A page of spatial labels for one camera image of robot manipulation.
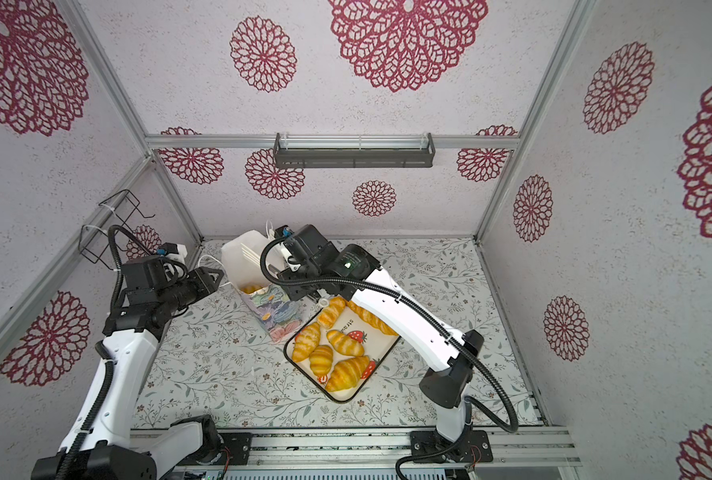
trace floral tablecloth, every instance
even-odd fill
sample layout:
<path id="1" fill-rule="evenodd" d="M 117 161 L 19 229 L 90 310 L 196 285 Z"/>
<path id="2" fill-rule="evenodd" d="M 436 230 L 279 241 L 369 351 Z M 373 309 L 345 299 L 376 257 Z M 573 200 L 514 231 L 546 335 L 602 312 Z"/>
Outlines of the floral tablecloth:
<path id="1" fill-rule="evenodd" d="M 542 425 L 513 358 L 471 239 L 335 240 L 355 243 L 388 268 L 402 287 L 445 322 L 485 338 L 479 358 L 510 395 L 523 425 Z M 220 258 L 221 242 L 205 244 Z M 314 313 L 312 302 L 301 320 Z M 232 287 L 191 306 L 172 321 L 143 388 L 134 428 L 166 428 L 210 413 L 218 427 L 427 426 L 433 404 L 419 391 L 427 366 L 403 340 L 347 404 L 329 401 L 284 359 Z M 473 395 L 505 417 L 483 376 Z M 479 412 L 477 425 L 491 425 Z"/>

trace metal wire rack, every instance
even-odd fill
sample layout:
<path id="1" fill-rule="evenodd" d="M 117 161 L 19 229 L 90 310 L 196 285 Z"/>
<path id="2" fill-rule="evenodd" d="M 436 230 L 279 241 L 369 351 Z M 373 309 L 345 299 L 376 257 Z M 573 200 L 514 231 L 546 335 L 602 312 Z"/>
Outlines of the metal wire rack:
<path id="1" fill-rule="evenodd" d="M 126 216 L 121 216 L 119 215 L 119 210 L 123 210 L 123 206 L 125 205 L 125 202 L 128 203 L 129 205 L 132 206 L 132 209 Z M 137 212 L 140 214 L 142 218 L 153 218 L 156 216 L 155 214 L 153 215 L 145 215 L 142 213 L 140 210 L 140 199 L 138 199 L 135 194 L 132 193 L 131 190 L 129 189 L 124 189 L 124 190 L 119 190 L 115 194 L 111 195 L 110 197 L 104 199 L 102 202 L 98 204 L 99 206 L 104 206 L 110 210 L 111 215 L 108 216 L 105 222 L 103 222 L 102 225 L 108 223 L 109 220 L 111 220 L 113 217 L 121 221 L 121 225 L 124 226 L 127 230 L 130 232 L 132 231 L 132 228 L 130 227 L 129 224 L 127 224 L 127 221 L 132 217 L 132 215 Z M 102 255 L 108 250 L 108 244 L 106 243 L 105 247 L 100 251 L 99 254 L 96 254 L 90 249 L 90 245 L 92 244 L 92 241 L 95 238 L 95 235 L 98 233 L 101 233 L 105 236 L 108 236 L 107 230 L 104 230 L 102 228 L 102 225 L 82 225 L 81 230 L 79 232 L 79 243 L 77 245 L 77 248 L 79 249 L 79 253 L 81 256 L 92 262 L 93 264 L 97 264 L 98 262 L 102 263 L 103 265 L 106 266 L 108 270 L 113 270 L 113 267 L 109 264 L 107 264 L 103 259 Z M 92 230 L 90 234 L 85 234 L 87 230 Z M 119 246 L 119 250 L 122 252 L 126 252 L 121 246 Z"/>

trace strawberry print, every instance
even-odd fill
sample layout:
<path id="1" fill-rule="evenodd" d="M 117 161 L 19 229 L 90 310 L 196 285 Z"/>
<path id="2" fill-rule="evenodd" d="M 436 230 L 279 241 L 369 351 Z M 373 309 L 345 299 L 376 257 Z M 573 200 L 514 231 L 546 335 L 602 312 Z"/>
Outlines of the strawberry print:
<path id="1" fill-rule="evenodd" d="M 363 371 L 363 374 L 361 375 L 361 379 L 366 379 L 369 377 L 369 375 L 372 375 L 372 372 L 377 368 L 377 363 L 372 360 L 369 362 L 369 365 L 367 365 L 367 369 Z"/>
<path id="2" fill-rule="evenodd" d="M 348 336 L 359 343 L 363 343 L 363 332 L 361 330 L 356 330 L 354 332 L 348 333 Z"/>

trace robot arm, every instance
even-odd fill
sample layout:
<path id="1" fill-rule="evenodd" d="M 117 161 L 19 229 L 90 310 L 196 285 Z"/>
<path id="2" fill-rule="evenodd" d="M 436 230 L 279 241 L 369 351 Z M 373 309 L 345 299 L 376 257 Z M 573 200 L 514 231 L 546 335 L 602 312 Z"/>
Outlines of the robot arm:
<path id="1" fill-rule="evenodd" d="M 156 254 L 120 265 L 113 236 L 117 231 L 130 238 L 133 235 L 119 226 L 108 231 L 109 246 L 122 278 L 126 278 L 126 288 L 115 292 L 102 330 L 106 337 L 96 345 L 102 360 L 84 405 L 57 455 L 36 462 L 32 480 L 157 480 L 183 458 L 208 462 L 221 455 L 221 440 L 210 416 L 177 422 L 144 452 L 130 449 L 130 429 L 137 396 L 167 322 L 216 292 L 223 272 L 207 267 L 186 272 L 182 263 L 185 247 L 174 244 L 164 244 Z"/>
<path id="2" fill-rule="evenodd" d="M 306 225 L 298 232 L 282 226 L 274 231 L 276 240 L 265 247 L 260 268 L 272 283 L 280 285 L 292 300 L 303 296 L 316 299 L 322 291 L 340 295 L 380 317 L 397 331 L 427 362 L 428 370 L 419 388 L 437 410 L 437 433 L 447 442 L 455 442 L 466 425 L 463 399 L 473 378 L 473 368 L 480 370 L 500 396 L 510 424 L 475 402 L 496 425 L 509 432 L 518 428 L 513 404 L 492 373 L 478 360 L 483 337 L 471 330 L 463 334 L 439 320 L 416 302 L 380 262 L 358 245 L 339 251 L 319 233 Z M 272 248 L 284 246 L 284 254 L 293 258 L 295 268 L 272 276 L 265 258 Z"/>

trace white tray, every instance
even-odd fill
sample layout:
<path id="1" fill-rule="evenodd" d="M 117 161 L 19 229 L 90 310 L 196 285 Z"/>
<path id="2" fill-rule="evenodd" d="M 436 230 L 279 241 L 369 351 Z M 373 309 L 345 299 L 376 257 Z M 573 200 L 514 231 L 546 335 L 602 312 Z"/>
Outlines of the white tray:
<path id="1" fill-rule="evenodd" d="M 296 331 L 293 337 L 287 341 L 287 344 L 284 345 L 284 356 L 287 357 L 287 360 L 289 360 L 292 365 L 294 365 L 298 370 L 300 370 L 303 375 L 305 375 L 309 380 L 311 380 L 312 383 L 324 393 L 324 395 L 329 397 L 330 400 L 337 403 L 347 403 L 356 396 L 359 390 L 361 390 L 361 387 L 367 382 L 368 379 L 370 379 L 371 373 L 367 376 L 367 378 L 360 379 L 356 386 L 352 389 L 339 390 L 337 392 L 328 392 L 326 389 L 324 389 L 324 386 L 327 383 L 326 380 L 329 378 L 328 374 L 326 379 L 322 378 L 320 380 L 316 378 L 316 375 L 313 374 L 311 370 L 311 360 L 305 359 L 300 362 L 292 361 L 294 339 L 297 338 L 297 335 L 300 334 L 300 331 L 302 331 L 303 328 L 310 325 L 311 322 L 316 320 L 319 312 L 321 311 L 319 310 L 318 312 L 316 312 L 316 315 L 314 315 L 312 319 L 307 321 L 305 325 L 303 325 L 300 330 Z M 377 370 L 380 367 L 380 363 L 383 362 L 385 357 L 388 355 L 388 353 L 390 353 L 390 351 L 401 338 L 398 335 L 386 335 L 380 332 L 378 329 L 361 320 L 361 317 L 359 317 L 359 315 L 357 315 L 348 307 L 345 307 L 345 310 L 343 310 L 343 312 L 340 314 L 340 317 L 337 318 L 337 321 L 334 323 L 334 325 L 332 325 L 332 328 L 324 329 L 323 326 L 321 327 L 321 340 L 318 343 L 319 345 L 331 346 L 329 340 L 327 340 L 327 332 L 329 330 L 339 330 L 342 333 L 345 333 L 346 335 L 348 333 L 356 331 L 363 332 L 363 341 L 361 342 L 361 344 L 363 345 L 364 355 L 369 356 L 370 365 L 372 365 L 371 361 L 375 362 L 372 372 L 374 372 L 374 370 Z M 332 352 L 332 369 L 340 360 L 352 358 L 338 353 L 335 349 L 332 349 Z"/>

